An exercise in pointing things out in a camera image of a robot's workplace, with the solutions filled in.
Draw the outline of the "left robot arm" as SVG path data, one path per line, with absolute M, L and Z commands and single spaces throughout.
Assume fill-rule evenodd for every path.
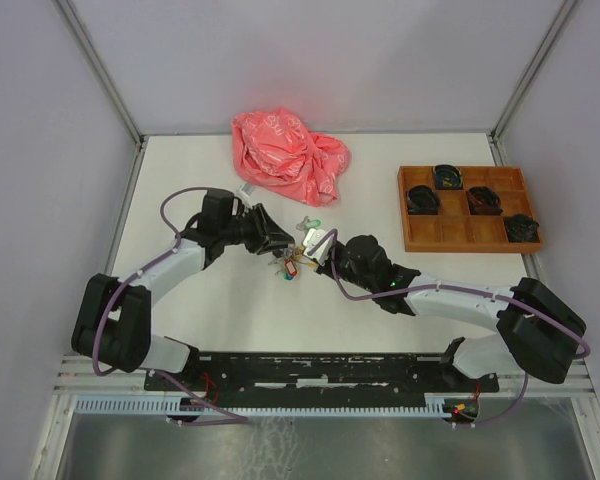
M 201 378 L 196 348 L 152 332 L 153 307 L 184 280 L 217 260 L 226 247 L 242 245 L 255 255 L 284 250 L 294 239 L 256 204 L 234 193 L 201 188 L 201 210 L 155 259 L 127 276 L 96 274 L 89 279 L 71 337 L 72 349 L 92 361 L 99 376 L 116 370 L 165 371 L 178 389 Z

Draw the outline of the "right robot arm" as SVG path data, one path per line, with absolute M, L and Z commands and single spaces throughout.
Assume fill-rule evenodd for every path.
M 338 286 L 361 288 L 361 300 L 389 313 L 439 317 L 488 330 L 484 337 L 461 337 L 447 347 L 439 379 L 452 391 L 488 374 L 518 371 L 561 384 L 572 363 L 591 352 L 585 322 L 534 278 L 496 287 L 446 282 L 392 262 L 372 235 L 331 243 L 318 271 Z

